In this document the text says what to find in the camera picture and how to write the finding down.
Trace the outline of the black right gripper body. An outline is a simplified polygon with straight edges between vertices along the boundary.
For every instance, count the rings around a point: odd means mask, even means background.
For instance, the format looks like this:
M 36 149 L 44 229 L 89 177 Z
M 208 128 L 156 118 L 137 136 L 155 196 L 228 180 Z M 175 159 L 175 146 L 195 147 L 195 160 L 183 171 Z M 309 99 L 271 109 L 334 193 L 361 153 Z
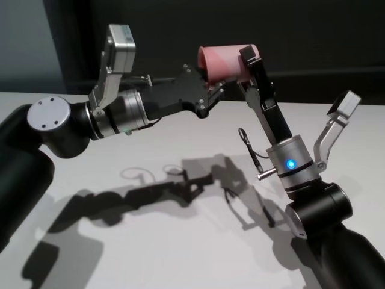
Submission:
M 272 146 L 292 137 L 279 105 L 272 99 L 260 101 L 256 106 L 256 114 Z

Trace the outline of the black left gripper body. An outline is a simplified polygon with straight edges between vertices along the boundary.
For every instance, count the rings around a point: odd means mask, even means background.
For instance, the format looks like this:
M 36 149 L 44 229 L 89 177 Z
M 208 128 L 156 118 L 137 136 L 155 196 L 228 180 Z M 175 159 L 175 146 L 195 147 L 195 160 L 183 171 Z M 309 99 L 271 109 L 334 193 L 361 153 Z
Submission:
M 209 114 L 208 90 L 200 69 L 187 66 L 174 81 L 142 89 L 141 100 L 148 119 L 190 111 L 203 119 Z

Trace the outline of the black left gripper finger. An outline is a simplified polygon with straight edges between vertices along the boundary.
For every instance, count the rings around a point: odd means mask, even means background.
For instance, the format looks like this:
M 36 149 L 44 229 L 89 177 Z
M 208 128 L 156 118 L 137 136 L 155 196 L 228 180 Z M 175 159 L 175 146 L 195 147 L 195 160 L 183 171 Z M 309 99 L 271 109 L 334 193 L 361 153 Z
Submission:
M 216 104 L 221 101 L 224 94 L 224 81 L 216 83 L 213 88 L 208 91 L 207 109 L 210 111 Z

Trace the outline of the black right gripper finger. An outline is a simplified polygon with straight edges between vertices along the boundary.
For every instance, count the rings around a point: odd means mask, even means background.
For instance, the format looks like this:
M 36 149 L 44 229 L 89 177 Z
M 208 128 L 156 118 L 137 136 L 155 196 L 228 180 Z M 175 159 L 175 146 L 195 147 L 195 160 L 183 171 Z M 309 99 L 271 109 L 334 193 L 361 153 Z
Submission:
M 259 89 L 251 82 L 239 82 L 238 88 L 248 106 L 252 109 L 261 109 Z
M 275 90 L 268 78 L 265 66 L 260 57 L 257 56 L 252 45 L 240 50 L 241 59 L 248 70 L 253 84 L 259 90 L 261 104 L 275 104 Z

